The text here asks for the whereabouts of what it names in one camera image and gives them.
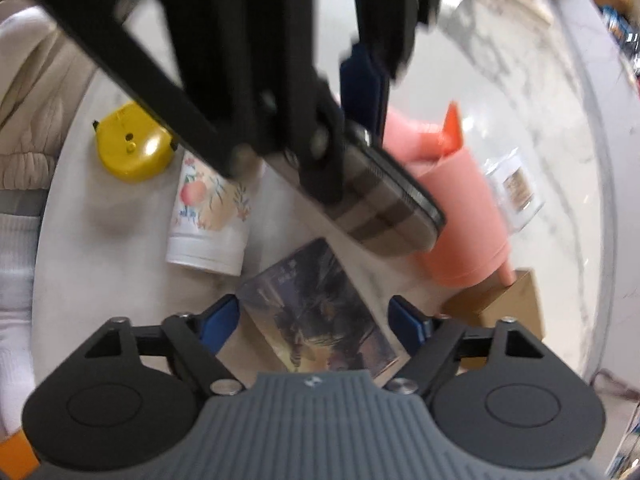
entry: brown box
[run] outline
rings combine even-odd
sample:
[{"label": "brown box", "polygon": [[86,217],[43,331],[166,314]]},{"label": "brown box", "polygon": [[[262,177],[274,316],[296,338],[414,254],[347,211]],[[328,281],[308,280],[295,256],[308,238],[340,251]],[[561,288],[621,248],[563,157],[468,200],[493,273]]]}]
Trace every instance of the brown box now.
[{"label": "brown box", "polygon": [[[466,288],[446,301],[440,311],[471,326],[495,326],[505,316],[513,316],[537,338],[544,337],[536,281],[531,269],[519,269],[516,282],[504,287],[493,276]],[[484,358],[464,359],[467,369],[484,365]]]}]

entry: person's leg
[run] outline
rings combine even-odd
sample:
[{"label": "person's leg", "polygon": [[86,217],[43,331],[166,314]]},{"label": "person's leg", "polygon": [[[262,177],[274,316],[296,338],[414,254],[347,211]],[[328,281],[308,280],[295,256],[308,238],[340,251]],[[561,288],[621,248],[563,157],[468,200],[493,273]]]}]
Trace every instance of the person's leg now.
[{"label": "person's leg", "polygon": [[8,434],[34,389],[31,298],[39,216],[0,214],[0,418]]}]

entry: pink plastic container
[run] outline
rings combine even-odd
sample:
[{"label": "pink plastic container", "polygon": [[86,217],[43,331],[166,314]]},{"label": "pink plastic container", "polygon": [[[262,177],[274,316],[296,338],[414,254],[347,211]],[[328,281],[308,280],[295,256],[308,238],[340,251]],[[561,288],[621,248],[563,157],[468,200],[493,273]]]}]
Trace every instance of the pink plastic container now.
[{"label": "pink plastic container", "polygon": [[413,162],[407,170],[429,190],[447,217],[435,247],[415,255],[439,284],[468,287],[496,270],[505,286],[516,275],[509,263],[508,232],[494,197],[466,147],[437,162]]}]

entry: marble surface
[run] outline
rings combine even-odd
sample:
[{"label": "marble surface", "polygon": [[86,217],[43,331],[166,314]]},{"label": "marble surface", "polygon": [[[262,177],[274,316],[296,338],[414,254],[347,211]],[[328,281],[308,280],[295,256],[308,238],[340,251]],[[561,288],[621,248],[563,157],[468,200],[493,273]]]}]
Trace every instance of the marble surface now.
[{"label": "marble surface", "polygon": [[[512,261],[535,270],[545,342],[581,371],[598,304],[600,188],[582,88],[562,28],[544,1],[535,12],[511,0],[462,0],[449,7],[435,30],[418,35],[392,105],[412,118],[438,122],[455,99],[465,117],[466,142],[479,162],[520,150],[546,203],[511,238]],[[146,2],[129,27],[175,76],[158,9]],[[338,91],[338,59],[356,33],[353,0],[318,0],[317,28],[317,66]],[[157,323],[173,312],[202,310],[237,285],[164,262],[176,161],[161,176],[136,186],[116,181],[100,167],[91,122],[126,99],[104,74],[96,75],[60,158],[34,284],[39,379],[108,317]],[[434,312],[455,293],[431,283],[408,261],[367,253],[272,171],[266,172],[255,205],[244,275],[321,235],[381,324],[393,294]],[[245,382],[258,369],[278,366],[265,356],[259,339],[244,320],[223,349],[222,361]],[[246,350],[248,342],[255,348]]]}]

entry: marble table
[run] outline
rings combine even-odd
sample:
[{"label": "marble table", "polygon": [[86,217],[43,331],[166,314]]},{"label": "marble table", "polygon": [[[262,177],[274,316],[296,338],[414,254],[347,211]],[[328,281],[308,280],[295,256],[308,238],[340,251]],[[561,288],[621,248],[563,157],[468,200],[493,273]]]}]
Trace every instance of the marble table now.
[{"label": "marble table", "polygon": [[[353,0],[318,0],[316,63],[338,90],[338,59],[356,33]],[[172,54],[158,8],[145,0],[128,23],[169,74]],[[583,370],[598,306],[600,187],[583,88],[554,6],[532,0],[446,0],[434,30],[418,35],[392,105],[418,120],[442,120],[450,100],[464,116],[466,142],[479,162],[520,150],[545,206],[513,235],[512,261],[534,269],[545,342]],[[164,262],[178,179],[178,159],[162,175],[130,186],[95,155],[92,121],[127,100],[98,72],[63,149],[38,248],[33,356],[42,380],[111,316],[135,324],[209,306],[238,280]],[[250,276],[317,236],[325,236],[377,320],[403,294],[434,312],[455,290],[419,274],[406,260],[372,256],[337,231],[273,171],[267,171],[253,218],[243,274]],[[392,339],[396,349],[398,342]],[[253,325],[241,329],[221,359],[250,383],[278,369]]]}]

